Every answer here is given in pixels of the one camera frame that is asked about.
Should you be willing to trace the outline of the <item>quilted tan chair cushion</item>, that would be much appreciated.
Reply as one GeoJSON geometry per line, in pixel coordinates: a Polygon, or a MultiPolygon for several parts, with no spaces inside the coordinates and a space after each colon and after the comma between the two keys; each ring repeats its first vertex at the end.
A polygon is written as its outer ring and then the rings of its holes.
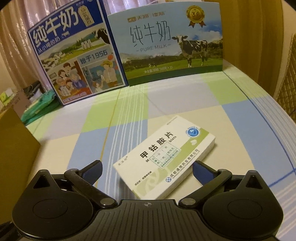
{"type": "Polygon", "coordinates": [[[276,102],[295,121],[295,34],[291,35],[284,59],[285,71],[275,97],[276,102]]]}

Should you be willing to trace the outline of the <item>brown cardboard box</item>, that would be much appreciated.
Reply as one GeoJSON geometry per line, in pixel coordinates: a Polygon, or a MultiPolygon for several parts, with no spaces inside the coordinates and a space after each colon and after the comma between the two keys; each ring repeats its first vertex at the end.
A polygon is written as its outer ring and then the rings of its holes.
{"type": "Polygon", "coordinates": [[[1,223],[11,220],[14,205],[27,186],[40,143],[13,108],[1,113],[1,223]]]}

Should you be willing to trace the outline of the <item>blue cartoon milk carton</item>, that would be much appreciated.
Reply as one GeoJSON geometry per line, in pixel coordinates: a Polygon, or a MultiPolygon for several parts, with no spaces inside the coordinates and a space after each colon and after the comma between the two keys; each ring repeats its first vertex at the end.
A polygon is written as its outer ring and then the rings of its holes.
{"type": "Polygon", "coordinates": [[[62,105],[128,85],[103,1],[72,1],[28,31],[62,105]]]}

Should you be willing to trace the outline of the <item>white green tablet box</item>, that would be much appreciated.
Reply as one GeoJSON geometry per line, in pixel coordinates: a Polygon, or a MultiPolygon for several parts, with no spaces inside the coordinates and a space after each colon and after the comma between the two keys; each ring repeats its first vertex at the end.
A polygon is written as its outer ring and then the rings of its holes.
{"type": "Polygon", "coordinates": [[[114,168],[139,199],[166,198],[213,149],[215,136],[175,116],[119,159],[114,168]]]}

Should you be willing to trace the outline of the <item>pure milk cow carton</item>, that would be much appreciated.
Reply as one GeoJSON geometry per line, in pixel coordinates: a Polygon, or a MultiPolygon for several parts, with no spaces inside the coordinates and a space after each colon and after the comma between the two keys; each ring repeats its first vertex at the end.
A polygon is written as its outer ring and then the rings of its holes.
{"type": "Polygon", "coordinates": [[[129,85],[207,72],[223,67],[220,6],[171,1],[108,16],[129,85]]]}

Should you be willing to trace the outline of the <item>green plastic bag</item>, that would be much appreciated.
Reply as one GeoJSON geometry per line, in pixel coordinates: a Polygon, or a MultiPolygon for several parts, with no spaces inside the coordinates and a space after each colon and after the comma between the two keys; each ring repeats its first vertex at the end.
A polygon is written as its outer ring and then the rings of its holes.
{"type": "Polygon", "coordinates": [[[60,101],[54,90],[49,90],[42,94],[33,104],[31,104],[21,116],[24,125],[29,125],[33,121],[54,111],[60,107],[60,101]]]}

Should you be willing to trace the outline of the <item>small cardboard box clutter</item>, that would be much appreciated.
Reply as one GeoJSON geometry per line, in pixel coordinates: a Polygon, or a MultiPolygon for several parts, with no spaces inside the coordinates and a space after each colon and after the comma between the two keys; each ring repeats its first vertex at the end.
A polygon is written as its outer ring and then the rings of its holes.
{"type": "Polygon", "coordinates": [[[13,108],[16,114],[21,117],[25,110],[44,92],[40,81],[35,81],[21,90],[8,88],[1,93],[1,113],[13,108]]]}

